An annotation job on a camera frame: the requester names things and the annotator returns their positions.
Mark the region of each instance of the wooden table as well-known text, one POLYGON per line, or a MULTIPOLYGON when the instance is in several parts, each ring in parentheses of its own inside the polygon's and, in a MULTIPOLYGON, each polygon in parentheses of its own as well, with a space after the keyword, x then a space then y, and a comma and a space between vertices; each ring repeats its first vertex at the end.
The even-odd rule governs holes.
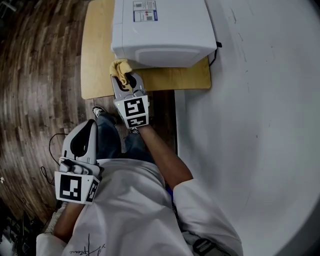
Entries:
MULTIPOLYGON (((109 74, 115 60, 111 52, 115 0, 89 3, 82 38, 81 95, 84 99, 114 95, 109 74)), ((209 89, 211 77, 208 58, 190 68, 148 68, 135 70, 147 91, 209 89)))

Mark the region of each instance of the white t-shirt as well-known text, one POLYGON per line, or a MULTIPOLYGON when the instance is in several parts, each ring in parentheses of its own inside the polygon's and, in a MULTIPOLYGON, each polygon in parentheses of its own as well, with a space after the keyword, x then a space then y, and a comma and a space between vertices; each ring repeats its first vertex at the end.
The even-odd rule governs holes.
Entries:
POLYGON ((50 233, 40 234, 37 256, 197 255, 181 229, 211 240, 232 256, 243 255, 236 231, 198 180, 173 190, 179 227, 156 165, 133 159, 99 162, 103 179, 93 204, 79 215, 69 243, 50 233))

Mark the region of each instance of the sneaker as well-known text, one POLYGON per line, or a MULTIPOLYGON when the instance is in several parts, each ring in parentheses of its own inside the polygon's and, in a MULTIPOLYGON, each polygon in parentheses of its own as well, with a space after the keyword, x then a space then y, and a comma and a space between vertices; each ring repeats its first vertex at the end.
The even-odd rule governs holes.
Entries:
POLYGON ((95 117, 96 118, 99 118, 99 115, 101 112, 106 112, 102 107, 100 106, 94 106, 92 108, 92 112, 94 113, 95 117))
POLYGON ((129 134, 140 134, 140 132, 138 131, 138 129, 136 127, 134 127, 134 128, 130 129, 129 134))

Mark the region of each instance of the yellow cloth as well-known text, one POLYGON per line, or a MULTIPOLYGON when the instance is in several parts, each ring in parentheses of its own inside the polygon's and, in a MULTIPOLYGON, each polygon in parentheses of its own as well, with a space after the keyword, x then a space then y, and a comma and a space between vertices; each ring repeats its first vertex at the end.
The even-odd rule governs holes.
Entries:
POLYGON ((119 81, 122 83, 123 89, 129 89, 132 92, 132 87, 129 85, 129 81, 126 77, 126 73, 132 71, 132 68, 128 64, 127 59, 117 59, 113 61, 110 65, 110 75, 112 77, 117 77, 119 81))

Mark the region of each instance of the jeans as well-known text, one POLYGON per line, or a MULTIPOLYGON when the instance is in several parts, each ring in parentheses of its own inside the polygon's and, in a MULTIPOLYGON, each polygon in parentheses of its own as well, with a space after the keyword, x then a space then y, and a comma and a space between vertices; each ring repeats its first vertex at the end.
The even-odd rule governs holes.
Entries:
POLYGON ((154 164, 155 161, 146 150, 146 145, 140 134, 129 133, 124 139, 126 153, 121 153, 120 137, 112 120, 112 116, 107 112, 99 114, 96 159, 136 159, 154 164))

